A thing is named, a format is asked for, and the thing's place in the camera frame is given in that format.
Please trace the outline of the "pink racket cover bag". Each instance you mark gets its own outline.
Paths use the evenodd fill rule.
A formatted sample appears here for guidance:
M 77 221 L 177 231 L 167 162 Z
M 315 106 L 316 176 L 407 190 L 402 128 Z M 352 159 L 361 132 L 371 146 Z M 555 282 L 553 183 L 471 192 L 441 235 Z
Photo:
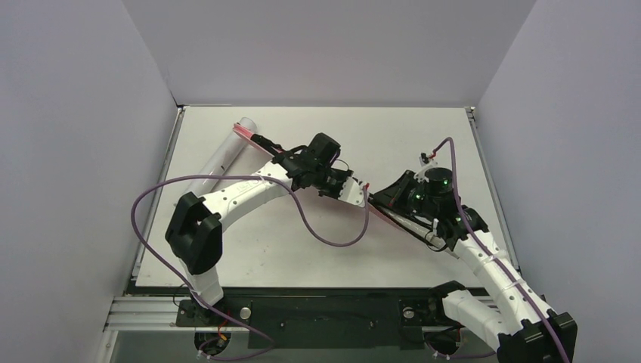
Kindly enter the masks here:
M 354 171 L 337 169 L 334 163 L 340 156 L 340 144 L 324 133 L 316 134 L 310 144 L 285 149 L 236 123 L 234 133 L 253 147 L 271 156 L 271 162 L 284 168 L 291 189 L 313 187 L 321 197 L 329 197 L 358 207 L 370 207 L 383 219 L 424 243 L 432 250 L 442 246 L 435 241 L 427 211 L 433 206 L 433 192 L 425 179 L 425 171 L 405 171 L 395 182 L 381 191 L 369 192 L 368 183 L 354 176 Z

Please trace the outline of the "white shuttlecock tube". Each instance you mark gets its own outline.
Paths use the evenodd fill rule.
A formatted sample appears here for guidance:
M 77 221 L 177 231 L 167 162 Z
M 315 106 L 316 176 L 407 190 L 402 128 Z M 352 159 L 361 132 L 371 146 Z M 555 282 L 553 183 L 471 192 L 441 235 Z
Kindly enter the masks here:
M 246 145 L 246 141 L 232 131 L 204 164 L 198 175 L 224 175 Z M 194 179 L 190 181 L 184 193 L 191 192 L 198 197 L 213 191 L 217 184 L 217 179 Z

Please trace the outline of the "pink badminton racket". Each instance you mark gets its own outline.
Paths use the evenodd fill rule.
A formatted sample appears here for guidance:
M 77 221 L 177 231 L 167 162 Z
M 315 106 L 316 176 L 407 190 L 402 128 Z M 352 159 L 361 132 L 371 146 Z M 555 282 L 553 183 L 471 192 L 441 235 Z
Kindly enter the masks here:
M 447 244 L 438 237 L 430 226 L 424 227 L 420 224 L 412 222 L 401 216 L 393 216 L 392 221 L 403 231 L 406 231 L 410 236 L 417 239 L 422 244 L 434 253 L 446 253 L 451 257 L 457 259 L 457 256 L 450 250 Z

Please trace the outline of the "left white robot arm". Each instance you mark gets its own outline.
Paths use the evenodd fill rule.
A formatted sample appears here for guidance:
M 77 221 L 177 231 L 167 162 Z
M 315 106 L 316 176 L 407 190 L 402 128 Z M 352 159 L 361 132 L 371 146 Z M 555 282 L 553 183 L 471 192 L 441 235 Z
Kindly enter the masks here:
M 313 187 L 319 196 L 362 207 L 361 181 L 350 169 L 334 163 L 340 144 L 317 133 L 308 145 L 286 149 L 260 134 L 249 142 L 265 150 L 271 159 L 251 175 L 219 191 L 197 196 L 183 194 L 176 204 L 165 239 L 179 259 L 192 297 L 196 315 L 207 325 L 225 317 L 224 293 L 216 266 L 223 253 L 223 234 L 237 220 L 276 198 Z

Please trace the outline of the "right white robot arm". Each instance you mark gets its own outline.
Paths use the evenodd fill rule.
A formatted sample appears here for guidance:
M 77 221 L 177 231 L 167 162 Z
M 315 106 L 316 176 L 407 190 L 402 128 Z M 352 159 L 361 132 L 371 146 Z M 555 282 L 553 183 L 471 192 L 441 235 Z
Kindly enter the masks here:
M 488 224 L 464 206 L 457 176 L 436 167 L 407 170 L 369 197 L 393 221 L 426 227 L 478 278 L 496 307 L 489 308 L 456 281 L 438 286 L 427 312 L 436 324 L 456 321 L 491 347 L 500 362 L 570 362 L 578 326 L 567 312 L 556 312 L 528 286 L 495 241 Z

